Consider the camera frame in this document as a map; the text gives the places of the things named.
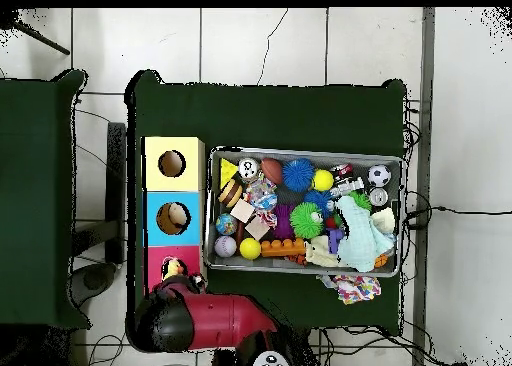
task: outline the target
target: white ball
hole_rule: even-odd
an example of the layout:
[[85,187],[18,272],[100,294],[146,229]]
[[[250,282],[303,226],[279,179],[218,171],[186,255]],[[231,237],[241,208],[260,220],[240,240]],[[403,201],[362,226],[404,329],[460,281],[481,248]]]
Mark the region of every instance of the white ball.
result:
[[387,166],[372,166],[368,171],[368,182],[372,187],[383,187],[391,180],[391,172]]
[[238,162],[238,173],[244,182],[253,182],[257,179],[260,165],[254,159],[247,158]]
[[215,241],[215,253],[220,257],[231,257],[235,254],[235,251],[236,241],[233,238],[224,235]]

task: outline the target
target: orange lego brick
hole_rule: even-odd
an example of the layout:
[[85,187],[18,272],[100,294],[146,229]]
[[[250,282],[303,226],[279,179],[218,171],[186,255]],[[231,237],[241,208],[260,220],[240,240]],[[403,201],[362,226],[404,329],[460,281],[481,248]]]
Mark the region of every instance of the orange lego brick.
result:
[[297,238],[295,241],[274,240],[263,241],[261,243],[261,255],[263,257],[276,257],[276,256],[297,256],[299,254],[306,254],[306,247],[304,246],[304,240]]

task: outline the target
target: blue spiky ball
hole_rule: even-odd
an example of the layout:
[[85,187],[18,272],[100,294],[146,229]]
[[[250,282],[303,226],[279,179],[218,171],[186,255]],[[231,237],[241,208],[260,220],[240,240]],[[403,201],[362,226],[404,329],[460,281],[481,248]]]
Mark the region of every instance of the blue spiky ball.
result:
[[327,202],[331,199],[331,193],[329,191],[317,191],[311,190],[304,196],[304,201],[308,203],[315,203],[324,218],[331,216],[331,212],[327,208]]
[[295,159],[283,167],[283,182],[295,192],[306,191],[311,186],[315,168],[308,159]]

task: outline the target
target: green spiky ball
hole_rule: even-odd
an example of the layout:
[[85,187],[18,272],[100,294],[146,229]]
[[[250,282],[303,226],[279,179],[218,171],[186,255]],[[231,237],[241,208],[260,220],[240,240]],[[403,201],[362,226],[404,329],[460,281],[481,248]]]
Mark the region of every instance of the green spiky ball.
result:
[[352,191],[352,192],[348,193],[348,195],[354,199],[356,204],[361,209],[366,209],[366,210],[369,210],[370,212],[372,211],[372,203],[370,203],[370,199],[368,198],[368,196],[365,193],[360,194],[356,191]]
[[290,223],[297,237],[311,239],[322,232],[324,228],[323,221],[315,222],[311,217],[312,213],[322,215],[315,203],[301,203],[293,209],[290,215]]

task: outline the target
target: green table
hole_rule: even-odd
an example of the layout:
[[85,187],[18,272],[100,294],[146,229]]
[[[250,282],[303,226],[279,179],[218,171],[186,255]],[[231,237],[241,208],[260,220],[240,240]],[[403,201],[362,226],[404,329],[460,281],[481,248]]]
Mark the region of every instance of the green table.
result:
[[[138,72],[126,89],[129,108],[130,220],[142,221],[140,137],[194,136],[212,147],[232,145],[306,151],[403,155],[401,81],[382,87],[229,87],[163,84],[156,72]],[[142,231],[129,246],[135,279],[129,311],[142,298]],[[398,333],[399,275],[381,278],[382,295],[344,306],[312,275],[208,270],[215,293],[253,296],[273,316],[296,327],[379,325]]]

